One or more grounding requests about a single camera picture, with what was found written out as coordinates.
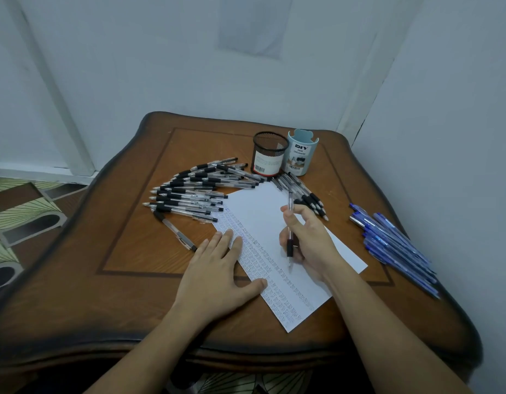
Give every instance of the diy label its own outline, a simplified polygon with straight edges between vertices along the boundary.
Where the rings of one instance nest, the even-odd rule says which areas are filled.
[[[253,170],[262,175],[275,175],[280,170],[283,158],[284,154],[280,156],[266,156],[257,151],[255,153]]]
[[[313,145],[299,145],[294,142],[290,144],[288,150],[288,160],[283,165],[283,170],[286,173],[295,174],[296,176],[302,175],[306,159],[313,149]]]

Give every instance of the forearm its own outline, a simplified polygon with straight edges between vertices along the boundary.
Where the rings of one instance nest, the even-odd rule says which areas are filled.
[[[163,321],[87,393],[160,392],[178,359],[202,328],[187,312],[171,309]]]
[[[470,392],[342,259],[326,283],[377,393]]]

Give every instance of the pile of pens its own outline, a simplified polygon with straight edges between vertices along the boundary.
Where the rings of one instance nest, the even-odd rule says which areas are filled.
[[[273,177],[271,181],[280,191],[291,192],[294,204],[306,205],[316,215],[329,221],[321,199],[311,192],[300,178],[291,173],[282,173]]]
[[[368,252],[385,265],[400,271],[421,289],[440,298],[434,287],[437,284],[431,262],[416,249],[410,240],[384,215],[375,213],[373,218],[361,207],[350,203],[355,212],[350,220],[364,229],[364,246]]]
[[[265,178],[245,172],[247,163],[235,163],[238,158],[214,160],[175,174],[171,180],[153,188],[144,206],[153,212],[189,216],[200,222],[217,222],[211,212],[222,212],[227,198],[218,187],[254,189]]]

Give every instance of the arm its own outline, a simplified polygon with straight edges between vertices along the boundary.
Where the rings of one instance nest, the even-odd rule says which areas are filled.
[[[287,206],[281,210],[286,224],[299,238],[296,258],[328,285],[375,392],[471,392],[341,258],[315,214],[296,205],[295,213],[305,221],[302,225]],[[284,248],[287,235],[287,230],[280,233]]]
[[[255,279],[239,288],[233,268],[242,251],[238,237],[227,255],[233,232],[217,232],[198,247],[162,322],[88,390],[88,394],[160,392],[189,343],[212,320],[229,314],[267,286]]]

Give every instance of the hand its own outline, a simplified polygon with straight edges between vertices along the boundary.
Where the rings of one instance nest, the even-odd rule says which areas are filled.
[[[328,269],[342,260],[326,228],[307,206],[296,204],[293,208],[294,213],[304,218],[304,225],[288,210],[287,205],[282,206],[280,211],[283,212],[286,225],[296,237],[295,244],[298,244],[298,248],[293,252],[293,259],[302,263],[313,278],[324,280]],[[279,234],[279,242],[284,250],[288,236],[287,228]]]
[[[265,279],[255,279],[238,287],[233,281],[233,269],[242,251],[242,238],[233,242],[226,254],[233,231],[215,233],[198,247],[178,287],[173,308],[188,312],[204,328],[212,320],[229,314],[259,295],[268,286]]]

